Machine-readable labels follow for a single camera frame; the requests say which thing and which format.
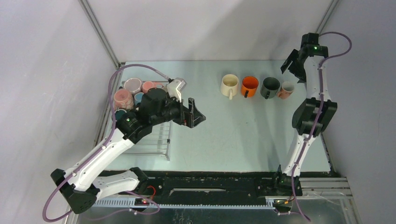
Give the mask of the teal green mug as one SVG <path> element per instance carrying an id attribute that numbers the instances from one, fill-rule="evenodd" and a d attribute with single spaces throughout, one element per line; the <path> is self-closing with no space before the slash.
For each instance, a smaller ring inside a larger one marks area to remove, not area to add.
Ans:
<path id="1" fill-rule="evenodd" d="M 115 116 L 115 120 L 118 121 L 121 119 L 121 117 L 126 114 L 127 111 L 125 109 L 118 109 L 115 111 L 114 116 Z"/>

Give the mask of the cream mug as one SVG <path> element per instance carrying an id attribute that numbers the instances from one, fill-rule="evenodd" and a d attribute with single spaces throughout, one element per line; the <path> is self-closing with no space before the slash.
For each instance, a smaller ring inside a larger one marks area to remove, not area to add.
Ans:
<path id="1" fill-rule="evenodd" d="M 234 74 L 224 75 L 221 80 L 220 92 L 230 100 L 237 94 L 239 78 Z"/>

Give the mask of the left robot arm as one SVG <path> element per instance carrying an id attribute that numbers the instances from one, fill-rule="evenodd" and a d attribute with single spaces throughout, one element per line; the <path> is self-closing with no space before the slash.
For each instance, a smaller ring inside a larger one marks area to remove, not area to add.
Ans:
<path id="1" fill-rule="evenodd" d="M 120 192 L 143 194 L 148 188 L 148 177 L 138 168 L 101 177 L 102 171 L 119 155 L 131 149 L 143 137 L 151 134 L 154 126 L 173 121 L 194 128 L 206 117 L 196 108 L 193 98 L 185 107 L 176 97 L 162 89 L 151 89 L 142 96 L 139 106 L 125 113 L 115 123 L 111 137 L 101 141 L 75 166 L 51 173 L 54 183 L 75 214 L 91 208 L 97 200 Z"/>

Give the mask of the salmon printed mug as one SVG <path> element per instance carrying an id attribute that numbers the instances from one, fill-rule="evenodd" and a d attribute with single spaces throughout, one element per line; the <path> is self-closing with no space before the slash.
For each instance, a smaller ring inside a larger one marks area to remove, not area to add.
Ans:
<path id="1" fill-rule="evenodd" d="M 295 86 L 292 82 L 285 81 L 281 84 L 279 92 L 276 94 L 280 99 L 287 99 L 294 91 Z"/>

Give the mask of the orange mug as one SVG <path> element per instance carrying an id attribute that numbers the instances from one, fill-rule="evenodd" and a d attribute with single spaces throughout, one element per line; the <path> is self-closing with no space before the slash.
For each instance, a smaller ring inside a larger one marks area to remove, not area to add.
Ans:
<path id="1" fill-rule="evenodd" d="M 241 83 L 241 94 L 244 98 L 251 98 L 255 95 L 259 81 L 254 76 L 244 77 Z"/>

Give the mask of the blue mug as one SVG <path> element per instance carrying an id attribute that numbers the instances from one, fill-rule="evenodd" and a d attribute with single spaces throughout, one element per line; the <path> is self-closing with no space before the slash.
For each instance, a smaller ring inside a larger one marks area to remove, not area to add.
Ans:
<path id="1" fill-rule="evenodd" d="M 134 105 L 135 106 L 137 106 L 138 104 L 141 103 L 143 95 L 144 95 L 143 92 L 139 92 L 139 93 L 134 95 Z"/>

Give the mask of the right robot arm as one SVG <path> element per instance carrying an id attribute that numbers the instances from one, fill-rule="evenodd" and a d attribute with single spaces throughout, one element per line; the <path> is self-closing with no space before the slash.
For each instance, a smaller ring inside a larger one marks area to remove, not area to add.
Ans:
<path id="1" fill-rule="evenodd" d="M 297 190 L 309 147 L 338 109 L 327 89 L 324 61 L 328 58 L 328 48 L 319 44 L 319 34 L 307 33 L 302 36 L 300 49 L 294 49 L 281 66 L 282 73 L 288 70 L 299 83 L 305 84 L 306 98 L 292 116 L 295 135 L 287 161 L 279 165 L 272 178 L 272 190 L 279 196 L 291 196 Z"/>

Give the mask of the dark green mug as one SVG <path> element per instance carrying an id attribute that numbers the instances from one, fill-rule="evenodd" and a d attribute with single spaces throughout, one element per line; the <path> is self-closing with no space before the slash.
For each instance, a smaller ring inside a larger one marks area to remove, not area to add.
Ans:
<path id="1" fill-rule="evenodd" d="M 280 88 L 280 85 L 281 84 L 279 80 L 274 77 L 265 78 L 262 82 L 262 86 L 260 89 L 261 96 L 265 99 L 271 99 L 275 97 Z"/>

